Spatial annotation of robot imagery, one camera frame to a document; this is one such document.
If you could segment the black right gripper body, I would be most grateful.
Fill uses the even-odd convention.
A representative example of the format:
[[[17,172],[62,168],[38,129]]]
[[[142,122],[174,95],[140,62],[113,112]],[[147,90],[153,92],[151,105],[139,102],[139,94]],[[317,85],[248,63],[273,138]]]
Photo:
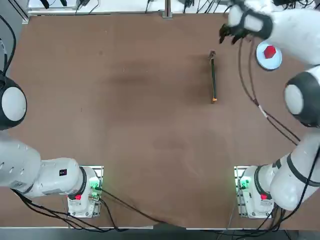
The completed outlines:
[[[239,28],[236,26],[229,26],[229,25],[227,26],[228,26],[228,36],[240,35],[241,38],[245,38],[247,36],[247,31],[245,29]]]

